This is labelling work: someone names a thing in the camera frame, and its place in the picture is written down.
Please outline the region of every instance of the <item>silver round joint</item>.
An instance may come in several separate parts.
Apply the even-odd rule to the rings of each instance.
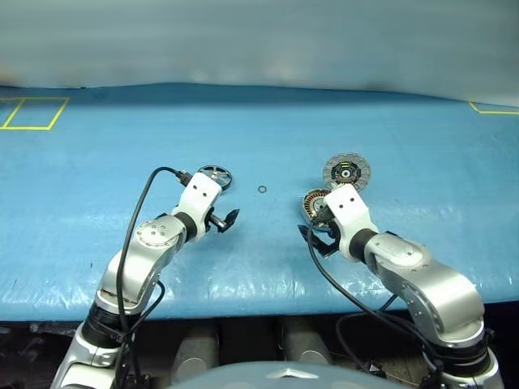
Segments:
[[[222,168],[221,166],[207,165],[198,169],[198,171],[199,173],[203,173],[211,178],[214,182],[221,186],[222,190],[227,190],[233,181],[233,176],[231,175],[230,171]]]
[[[317,215],[317,212],[325,207],[324,197],[330,193],[328,189],[312,189],[302,198],[302,217],[307,222],[311,223],[311,220]],[[329,231],[329,227],[326,224],[318,224],[315,229],[319,231]]]
[[[136,230],[137,240],[146,247],[161,249],[178,242],[178,230],[172,231],[159,220],[146,221]]]
[[[351,184],[360,192],[370,177],[370,164],[360,154],[353,152],[332,157],[323,169],[323,180],[329,189]]]

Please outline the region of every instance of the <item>table surface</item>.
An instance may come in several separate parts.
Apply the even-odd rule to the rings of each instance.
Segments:
[[[65,100],[12,99],[30,96],[70,100],[55,115]],[[289,88],[0,88],[0,125],[9,119],[0,130],[0,320],[83,319],[160,165],[226,167],[234,183],[216,213],[241,213],[230,231],[187,244],[164,269],[154,318],[355,310],[316,270],[297,229],[301,196],[323,186],[324,164],[341,152],[370,161],[361,196],[380,230],[424,243],[485,302],[517,300],[519,116],[485,109]],[[53,118],[52,130],[21,129]],[[160,176],[140,220],[170,211],[181,192]],[[362,264],[338,254],[324,262],[368,305],[389,297]]]

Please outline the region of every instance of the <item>clutch disc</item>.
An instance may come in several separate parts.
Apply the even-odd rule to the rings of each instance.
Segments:
[[[307,224],[317,215],[317,212],[324,207],[324,197],[330,193],[328,189],[312,189],[302,198],[302,216]],[[329,231],[326,224],[315,226],[319,231]]]
[[[324,183],[329,189],[352,184],[355,190],[360,192],[366,187],[370,177],[370,164],[361,155],[355,153],[334,156],[323,169]]]
[[[229,170],[224,169],[221,166],[207,165],[198,169],[198,171],[215,181],[221,186],[222,190],[229,188],[230,183],[233,181],[233,176]]]

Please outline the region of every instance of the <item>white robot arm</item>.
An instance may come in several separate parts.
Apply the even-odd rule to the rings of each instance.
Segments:
[[[226,231],[238,216],[238,210],[232,211],[225,220],[212,214],[212,205],[220,195],[221,187],[211,178],[202,173],[193,176],[186,172],[175,174],[186,186],[178,206],[169,215],[142,223],[127,247],[122,269],[122,301],[129,327],[141,318],[162,268],[170,263],[183,244],[198,241],[209,230],[209,222],[219,232]],[[118,309],[121,254],[119,251],[109,262],[88,317],[76,331],[59,366],[53,389],[113,387],[116,359],[121,354],[125,335]]]
[[[312,224],[328,224],[336,243],[326,245],[312,235],[312,245],[321,254],[338,250],[347,259],[365,263],[405,301],[418,332],[443,357],[441,384],[503,387],[497,359],[487,347],[484,308],[474,285],[434,260],[424,245],[379,233],[353,185],[338,186],[324,197],[324,204]],[[426,353],[424,357],[435,370]]]

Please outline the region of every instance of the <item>white wall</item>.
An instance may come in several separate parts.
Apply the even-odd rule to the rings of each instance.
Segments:
[[[159,82],[519,105],[519,0],[0,1],[0,84]]]

